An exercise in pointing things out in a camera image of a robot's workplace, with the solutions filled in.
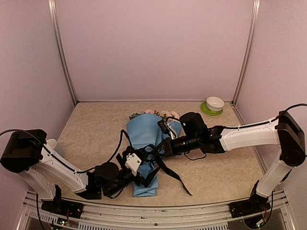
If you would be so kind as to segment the fake flower bunch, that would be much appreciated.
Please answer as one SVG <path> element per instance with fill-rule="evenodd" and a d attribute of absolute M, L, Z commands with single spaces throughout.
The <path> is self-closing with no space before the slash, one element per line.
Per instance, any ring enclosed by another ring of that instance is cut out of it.
<path fill-rule="evenodd" d="M 161 117 L 164 121 L 168 118 L 169 120 L 173 120 L 173 119 L 179 119 L 179 114 L 175 111 L 157 111 L 157 110 L 151 110 L 151 109 L 147 109 L 142 113 L 133 113 L 132 115 L 129 116 L 129 119 L 132 120 L 140 115 L 143 114 L 151 114 L 151 115 L 156 115 L 158 117 Z"/>

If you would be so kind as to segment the blue wrapping paper sheet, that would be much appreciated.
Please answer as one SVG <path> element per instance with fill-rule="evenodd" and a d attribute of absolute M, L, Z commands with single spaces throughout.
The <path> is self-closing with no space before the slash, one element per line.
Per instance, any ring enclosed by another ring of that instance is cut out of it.
<path fill-rule="evenodd" d="M 168 137 L 167 134 L 162 133 L 157 124 L 161 119 L 161 117 L 154 114 L 133 114 L 130 116 L 130 121 L 126 124 L 126 129 L 132 146 L 135 149 L 146 148 L 146 151 L 151 151 L 151 145 L 157 146 L 162 140 Z M 156 196 L 157 188 L 158 178 L 155 176 L 147 187 L 134 184 L 133 196 Z"/>

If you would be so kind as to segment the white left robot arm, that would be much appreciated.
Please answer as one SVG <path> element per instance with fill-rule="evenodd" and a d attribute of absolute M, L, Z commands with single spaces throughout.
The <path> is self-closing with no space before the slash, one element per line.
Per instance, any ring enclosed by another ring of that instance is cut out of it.
<path fill-rule="evenodd" d="M 11 137 L 0 159 L 1 165 L 17 173 L 47 201 L 57 213 L 67 209 L 67 202 L 61 198 L 61 189 L 44 176 L 48 174 L 66 185 L 76 195 L 87 200 L 99 200 L 103 196 L 117 198 L 131 182 L 148 187 L 159 168 L 143 177 L 138 169 L 146 161 L 146 149 L 134 149 L 129 145 L 123 154 L 115 152 L 107 162 L 88 170 L 80 170 L 61 157 L 56 151 L 57 142 L 46 139 L 41 129 L 9 129 L 4 133 Z"/>

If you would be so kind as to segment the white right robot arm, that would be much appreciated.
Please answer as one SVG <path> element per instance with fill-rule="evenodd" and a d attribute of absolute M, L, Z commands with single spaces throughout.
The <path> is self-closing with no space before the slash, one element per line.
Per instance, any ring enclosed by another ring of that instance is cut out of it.
<path fill-rule="evenodd" d="M 304 131 L 287 110 L 268 120 L 237 127 L 207 127 L 201 115 L 194 112 L 184 114 L 180 123 L 185 134 L 165 141 L 173 155 L 195 149 L 220 154 L 245 147 L 266 150 L 272 155 L 255 194 L 245 202 L 245 208 L 251 213 L 257 212 L 264 205 L 264 198 L 306 159 Z"/>

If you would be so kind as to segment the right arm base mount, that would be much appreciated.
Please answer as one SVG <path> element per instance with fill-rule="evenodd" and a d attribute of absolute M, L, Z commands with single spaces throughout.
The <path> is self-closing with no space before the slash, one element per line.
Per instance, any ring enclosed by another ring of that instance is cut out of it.
<path fill-rule="evenodd" d="M 264 198 L 256 194 L 256 188 L 258 183 L 259 181 L 254 184 L 254 187 L 248 199 L 231 202 L 229 204 L 232 218 L 255 214 L 271 208 L 268 197 Z"/>

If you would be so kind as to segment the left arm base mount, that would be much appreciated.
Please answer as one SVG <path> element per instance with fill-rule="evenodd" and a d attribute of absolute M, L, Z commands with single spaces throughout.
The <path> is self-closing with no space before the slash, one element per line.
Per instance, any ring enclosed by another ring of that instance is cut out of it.
<path fill-rule="evenodd" d="M 68 218 L 80 219 L 83 207 L 82 203 L 62 199 L 61 189 L 58 185 L 55 185 L 55 197 L 52 201 L 42 201 L 41 209 Z"/>

